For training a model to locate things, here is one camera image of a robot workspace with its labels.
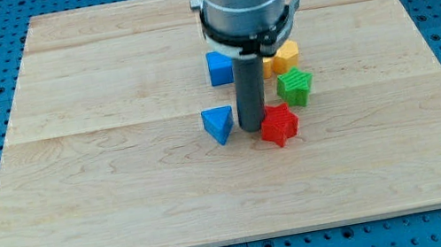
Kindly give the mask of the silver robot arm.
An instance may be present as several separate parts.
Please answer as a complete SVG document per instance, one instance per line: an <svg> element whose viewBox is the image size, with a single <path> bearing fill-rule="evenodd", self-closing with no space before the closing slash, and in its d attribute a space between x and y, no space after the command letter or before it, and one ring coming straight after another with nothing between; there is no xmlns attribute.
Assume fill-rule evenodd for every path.
<svg viewBox="0 0 441 247"><path fill-rule="evenodd" d="M289 38L299 0L190 0L205 41L232 61L238 125L259 131L265 118L263 59Z"/></svg>

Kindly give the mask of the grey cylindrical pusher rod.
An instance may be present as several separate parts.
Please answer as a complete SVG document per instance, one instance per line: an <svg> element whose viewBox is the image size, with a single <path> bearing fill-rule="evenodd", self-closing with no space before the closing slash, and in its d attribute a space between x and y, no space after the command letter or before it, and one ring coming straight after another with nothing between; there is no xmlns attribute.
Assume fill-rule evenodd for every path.
<svg viewBox="0 0 441 247"><path fill-rule="evenodd" d="M259 131L265 118L263 58L233 59L238 124L246 132Z"/></svg>

